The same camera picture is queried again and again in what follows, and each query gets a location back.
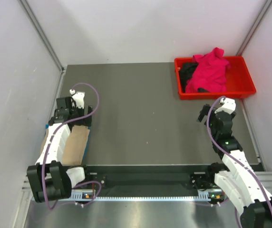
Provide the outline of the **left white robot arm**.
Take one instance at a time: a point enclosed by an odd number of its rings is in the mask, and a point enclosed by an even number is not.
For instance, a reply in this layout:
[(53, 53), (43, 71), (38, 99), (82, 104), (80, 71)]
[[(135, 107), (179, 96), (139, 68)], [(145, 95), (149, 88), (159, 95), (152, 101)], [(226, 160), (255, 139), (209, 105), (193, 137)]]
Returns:
[(82, 166), (92, 117), (80, 117), (93, 111), (84, 107), (83, 92), (57, 99), (57, 108), (49, 120), (41, 154), (27, 168), (27, 178), (34, 200), (42, 203), (67, 199), (77, 185), (87, 188), (92, 182)]

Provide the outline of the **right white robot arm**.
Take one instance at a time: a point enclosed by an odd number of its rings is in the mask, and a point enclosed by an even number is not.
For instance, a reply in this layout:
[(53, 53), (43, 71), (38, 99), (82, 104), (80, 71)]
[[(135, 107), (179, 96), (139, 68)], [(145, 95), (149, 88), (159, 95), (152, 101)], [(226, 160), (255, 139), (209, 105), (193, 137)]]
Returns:
[(219, 187), (234, 205), (240, 228), (272, 228), (272, 194), (263, 186), (246, 159), (241, 144), (233, 136), (236, 103), (219, 97), (212, 105), (205, 104), (197, 118), (206, 117), (205, 126), (213, 150), (222, 163), (213, 163), (206, 171), (206, 183)]

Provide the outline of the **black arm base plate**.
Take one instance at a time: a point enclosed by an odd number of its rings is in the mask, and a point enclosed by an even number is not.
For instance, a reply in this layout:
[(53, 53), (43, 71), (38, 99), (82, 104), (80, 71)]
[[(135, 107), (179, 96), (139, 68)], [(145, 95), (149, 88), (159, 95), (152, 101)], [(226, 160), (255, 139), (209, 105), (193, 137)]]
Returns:
[(115, 186), (181, 185), (205, 187), (213, 183), (208, 165), (83, 165), (87, 181), (104, 189)]

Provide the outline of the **pink t shirt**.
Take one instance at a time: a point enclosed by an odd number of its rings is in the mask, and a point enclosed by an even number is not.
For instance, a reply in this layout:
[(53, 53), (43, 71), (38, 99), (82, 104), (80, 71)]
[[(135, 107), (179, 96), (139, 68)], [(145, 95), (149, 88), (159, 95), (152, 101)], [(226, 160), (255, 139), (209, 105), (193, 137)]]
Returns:
[(185, 86), (186, 93), (200, 93), (202, 90), (209, 93), (227, 91), (225, 73), (231, 65), (224, 58), (223, 49), (215, 47), (205, 55), (193, 55), (192, 61), (197, 67)]

